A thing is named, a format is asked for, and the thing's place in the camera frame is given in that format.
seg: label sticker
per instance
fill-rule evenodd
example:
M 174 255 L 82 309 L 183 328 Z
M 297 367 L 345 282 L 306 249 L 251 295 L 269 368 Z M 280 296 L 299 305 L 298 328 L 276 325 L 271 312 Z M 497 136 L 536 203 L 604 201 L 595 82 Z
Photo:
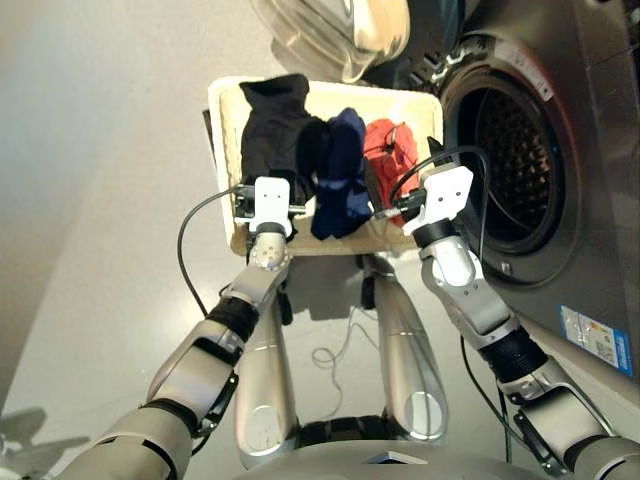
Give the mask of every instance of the label sticker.
M 493 51 L 496 58 L 509 63 L 518 70 L 524 78 L 529 80 L 531 85 L 538 91 L 542 100 L 549 101 L 553 97 L 553 92 L 544 75 L 536 65 L 527 58 L 525 53 L 519 47 L 497 39 L 496 46 Z
M 627 334 L 560 305 L 565 337 L 626 375 L 631 376 L 631 355 Z

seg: black cloth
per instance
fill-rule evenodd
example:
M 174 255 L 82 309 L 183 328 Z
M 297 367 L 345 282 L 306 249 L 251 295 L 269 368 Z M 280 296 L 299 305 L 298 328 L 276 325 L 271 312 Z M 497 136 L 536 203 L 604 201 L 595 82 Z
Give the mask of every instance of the black cloth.
M 260 176 L 285 178 L 290 203 L 303 205 L 315 194 L 311 175 L 326 157 L 329 129 L 304 109 L 309 82 L 300 74 L 240 84 L 251 114 L 242 133 L 242 182 Z

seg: floor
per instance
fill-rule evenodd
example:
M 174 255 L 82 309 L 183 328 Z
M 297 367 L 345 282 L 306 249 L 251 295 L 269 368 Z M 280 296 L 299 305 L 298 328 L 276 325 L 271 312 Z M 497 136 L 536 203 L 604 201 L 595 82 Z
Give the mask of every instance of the floor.
M 200 320 L 175 238 L 184 214 L 216 191 L 202 120 L 208 85 L 282 69 L 246 1 L 24 3 L 4 15 L 19 28 L 0 28 L 9 36 L 0 45 L 11 46 L 0 50 L 0 431 L 13 451 L 9 466 L 55 474 L 144 400 L 157 367 Z M 217 206 L 193 220 L 185 259 L 208 305 L 242 268 L 225 246 Z M 351 262 L 304 266 L 333 275 L 340 302 L 313 275 L 293 299 L 298 313 L 285 337 L 302 421 L 338 401 L 329 372 L 310 355 L 318 346 L 337 351 L 344 340 L 358 293 Z M 466 378 L 457 332 L 422 286 L 415 252 L 393 263 L 444 378 L 447 443 L 502 458 L 502 431 Z M 374 321 L 354 318 L 376 338 Z M 471 357 L 493 393 L 488 369 Z M 337 415 L 381 411 L 377 352 L 359 332 L 337 379 Z M 187 479 L 243 471 L 232 417 Z M 539 471 L 514 448 L 519 464 Z

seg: white basket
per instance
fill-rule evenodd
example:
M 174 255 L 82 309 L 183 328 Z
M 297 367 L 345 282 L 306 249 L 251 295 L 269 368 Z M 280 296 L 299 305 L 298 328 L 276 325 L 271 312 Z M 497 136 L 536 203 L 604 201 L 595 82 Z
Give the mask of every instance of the white basket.
M 261 79 L 225 77 L 209 87 L 214 163 L 221 191 L 240 183 L 242 178 L 240 145 L 251 107 L 238 85 L 257 80 Z M 323 120 L 352 107 L 365 124 L 380 118 L 396 124 L 404 122 L 413 132 L 419 159 L 429 156 L 427 136 L 442 140 L 442 107 L 433 95 L 326 82 L 309 82 L 309 85 L 305 108 Z M 371 219 L 347 237 L 320 241 L 311 234 L 314 208 L 315 198 L 307 203 L 307 214 L 293 220 L 298 233 L 288 244 L 292 255 L 355 255 L 415 248 L 413 238 L 405 237 L 402 230 L 388 220 Z M 247 226 L 234 221 L 230 196 L 222 199 L 222 213 L 227 244 L 234 253 L 245 255 Z

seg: white cable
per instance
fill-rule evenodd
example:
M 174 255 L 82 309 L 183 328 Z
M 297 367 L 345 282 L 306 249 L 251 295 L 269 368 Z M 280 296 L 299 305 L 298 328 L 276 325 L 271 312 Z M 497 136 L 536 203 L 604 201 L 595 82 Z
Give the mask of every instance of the white cable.
M 355 323 L 353 321 L 353 314 L 356 311 L 359 311 L 370 320 L 373 320 L 373 321 L 378 320 L 377 318 L 371 316 L 361 308 L 354 307 L 353 310 L 351 310 L 351 313 L 349 314 L 349 319 L 347 321 L 347 333 L 345 335 L 345 339 L 344 339 L 344 342 L 342 343 L 342 346 L 338 350 L 338 353 L 334 354 L 327 347 L 317 347 L 317 348 L 314 348 L 313 351 L 311 352 L 311 361 L 317 368 L 320 368 L 322 370 L 331 370 L 331 383 L 335 387 L 335 389 L 338 391 L 338 403 L 336 404 L 335 408 L 330 413 L 322 417 L 320 420 L 327 420 L 332 418 L 336 413 L 338 413 L 338 410 L 340 410 L 340 407 L 342 406 L 344 391 L 342 390 L 342 386 L 340 385 L 340 383 L 338 382 L 338 379 L 336 378 L 336 374 L 337 374 L 338 362 L 344 357 L 344 355 L 349 350 L 349 344 L 351 342 L 351 334 L 353 333 L 353 330 L 355 328 L 358 328 L 364 334 L 365 338 L 369 341 L 369 343 L 373 345 L 373 347 L 376 350 L 379 350 L 378 345 L 371 338 L 371 336 L 364 329 L 364 327 L 359 323 Z M 326 357 L 321 358 L 319 356 L 319 354 L 321 353 L 326 355 Z

